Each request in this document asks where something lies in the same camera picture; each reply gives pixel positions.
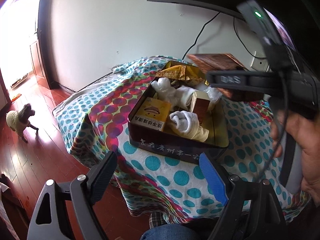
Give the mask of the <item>person's right hand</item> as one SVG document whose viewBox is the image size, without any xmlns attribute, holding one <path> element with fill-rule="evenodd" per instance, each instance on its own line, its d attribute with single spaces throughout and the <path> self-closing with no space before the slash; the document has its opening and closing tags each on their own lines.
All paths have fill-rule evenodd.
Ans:
<svg viewBox="0 0 320 240">
<path fill-rule="evenodd" d="M 285 131 L 290 134 L 302 149 L 302 181 L 300 189 L 313 199 L 319 207 L 319 116 L 308 120 L 298 113 L 289 111 L 287 122 L 284 122 L 285 112 L 279 110 L 271 123 L 270 136 L 273 146 L 279 141 L 279 132 L 276 123 L 286 125 Z"/>
</svg>

